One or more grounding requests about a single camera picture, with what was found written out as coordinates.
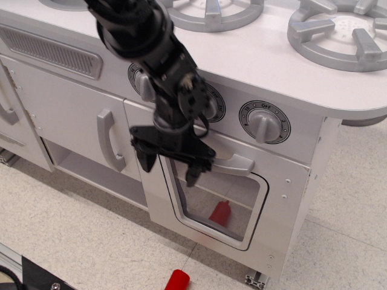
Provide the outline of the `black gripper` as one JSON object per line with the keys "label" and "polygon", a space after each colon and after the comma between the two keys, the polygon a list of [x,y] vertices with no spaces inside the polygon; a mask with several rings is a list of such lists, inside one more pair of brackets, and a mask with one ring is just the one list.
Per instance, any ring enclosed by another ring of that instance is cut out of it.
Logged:
{"label": "black gripper", "polygon": [[177,160],[188,165],[186,184],[193,187],[202,172],[212,169],[216,156],[215,150],[202,141],[209,133],[208,122],[205,121],[204,125],[206,130],[200,134],[196,134],[192,123],[177,129],[130,127],[131,144],[142,169],[149,173],[158,155]]}

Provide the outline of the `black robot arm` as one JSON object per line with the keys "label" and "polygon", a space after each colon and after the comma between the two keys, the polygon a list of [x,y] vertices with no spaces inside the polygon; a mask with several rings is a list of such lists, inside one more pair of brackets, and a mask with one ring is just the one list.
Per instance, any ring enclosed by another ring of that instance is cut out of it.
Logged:
{"label": "black robot arm", "polygon": [[157,155],[185,163],[186,184],[210,171],[215,151],[197,135],[194,121],[209,122],[206,82],[185,46],[174,34],[166,8],[158,1],[87,1],[99,38],[117,57],[136,63],[155,90],[152,126],[133,126],[131,144],[142,169],[150,172]]}

